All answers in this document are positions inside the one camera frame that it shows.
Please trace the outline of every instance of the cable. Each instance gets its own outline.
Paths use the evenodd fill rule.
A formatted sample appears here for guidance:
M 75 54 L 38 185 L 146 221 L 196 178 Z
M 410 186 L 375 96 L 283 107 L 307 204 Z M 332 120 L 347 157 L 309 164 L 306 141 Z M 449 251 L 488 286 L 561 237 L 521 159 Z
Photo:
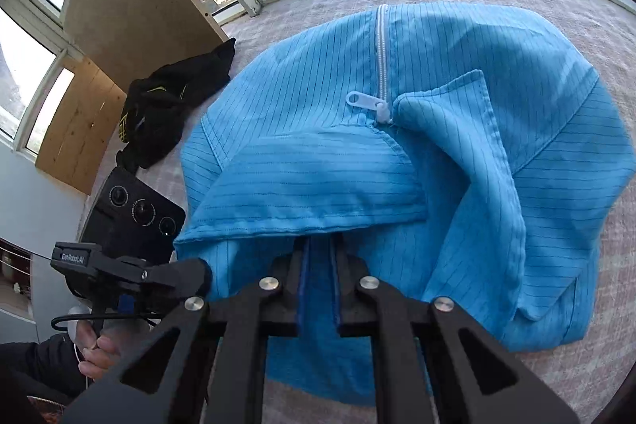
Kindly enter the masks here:
M 91 313 L 81 313 L 79 315 L 64 315 L 58 316 L 51 320 L 51 327 L 56 331 L 66 331 L 66 327 L 58 326 L 58 323 L 69 320 L 81 320 L 81 319 L 149 319 L 156 318 L 162 319 L 164 315 L 157 313 L 141 313 L 138 315 L 121 315 L 120 313 L 104 313 L 102 315 L 92 315 Z

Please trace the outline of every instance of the human hand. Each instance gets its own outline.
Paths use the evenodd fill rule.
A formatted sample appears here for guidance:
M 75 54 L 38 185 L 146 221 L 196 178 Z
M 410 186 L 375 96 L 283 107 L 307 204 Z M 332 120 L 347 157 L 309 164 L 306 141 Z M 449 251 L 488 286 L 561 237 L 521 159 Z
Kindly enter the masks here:
M 86 320 L 77 324 L 76 343 L 84 356 L 84 361 L 78 365 L 82 375 L 97 380 L 115 365 L 121 357 L 117 344 L 108 336 L 99 338 Z
M 83 375 L 97 381 L 120 360 L 122 355 L 107 336 L 100 336 L 95 344 L 97 345 L 95 348 L 85 348 L 82 351 L 84 361 L 79 363 L 78 368 Z

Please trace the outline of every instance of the blue garment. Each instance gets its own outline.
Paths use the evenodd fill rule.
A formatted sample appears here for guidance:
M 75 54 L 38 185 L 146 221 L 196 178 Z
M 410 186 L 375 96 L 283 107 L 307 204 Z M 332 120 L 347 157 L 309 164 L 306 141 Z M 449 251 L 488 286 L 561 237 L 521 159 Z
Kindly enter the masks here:
M 352 91 L 392 120 L 346 103 Z M 181 158 L 175 245 L 209 262 L 212 299 L 312 234 L 303 331 L 270 341 L 268 375 L 354 404 L 373 403 L 370 346 L 336 336 L 324 234 L 344 231 L 406 296 L 456 300 L 510 350 L 555 347 L 586 331 L 603 221 L 636 167 L 598 74 L 554 26 L 450 3 L 381 6 L 272 46 Z

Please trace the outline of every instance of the wall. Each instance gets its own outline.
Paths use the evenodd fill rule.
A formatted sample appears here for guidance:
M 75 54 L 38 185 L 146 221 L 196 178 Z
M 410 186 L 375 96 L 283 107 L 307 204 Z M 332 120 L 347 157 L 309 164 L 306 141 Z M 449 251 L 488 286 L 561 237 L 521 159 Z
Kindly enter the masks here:
M 0 236 L 5 240 L 50 258 L 56 241 L 77 238 L 85 199 L 0 143 Z
M 49 258 L 56 241 L 77 239 L 85 199 L 0 142 L 0 236 L 35 254 L 31 302 L 36 320 L 34 325 L 1 313 L 0 343 L 48 338 L 53 334 L 51 318 L 65 315 L 76 304 L 62 275 L 50 267 Z

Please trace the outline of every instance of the wooden panel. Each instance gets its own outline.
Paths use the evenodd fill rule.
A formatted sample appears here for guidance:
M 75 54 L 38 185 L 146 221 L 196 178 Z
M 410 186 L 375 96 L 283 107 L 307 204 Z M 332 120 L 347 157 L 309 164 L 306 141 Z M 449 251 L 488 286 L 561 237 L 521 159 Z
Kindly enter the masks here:
M 227 36 L 196 0 L 65 0 L 62 22 L 124 91 L 159 67 L 211 51 Z
M 126 96 L 87 58 L 81 63 L 66 58 L 64 66 L 75 76 L 42 141 L 36 168 L 90 194 Z

